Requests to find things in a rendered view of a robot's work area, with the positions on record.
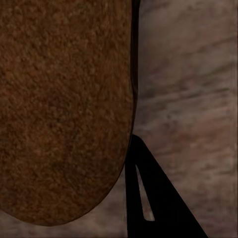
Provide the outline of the sandal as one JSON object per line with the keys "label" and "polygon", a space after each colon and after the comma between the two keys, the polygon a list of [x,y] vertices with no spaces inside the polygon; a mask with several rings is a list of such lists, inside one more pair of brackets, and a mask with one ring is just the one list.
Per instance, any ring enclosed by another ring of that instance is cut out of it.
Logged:
{"label": "sandal", "polygon": [[110,193],[138,99],[140,0],[0,0],[0,209],[70,223]]}

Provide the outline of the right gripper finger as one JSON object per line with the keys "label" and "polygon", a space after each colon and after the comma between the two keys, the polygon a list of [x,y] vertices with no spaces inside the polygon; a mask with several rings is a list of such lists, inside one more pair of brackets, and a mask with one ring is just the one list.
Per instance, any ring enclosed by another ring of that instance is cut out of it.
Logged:
{"label": "right gripper finger", "polygon": [[[144,219],[136,165],[155,221]],[[143,140],[134,134],[125,182],[128,238],[208,238]]]}

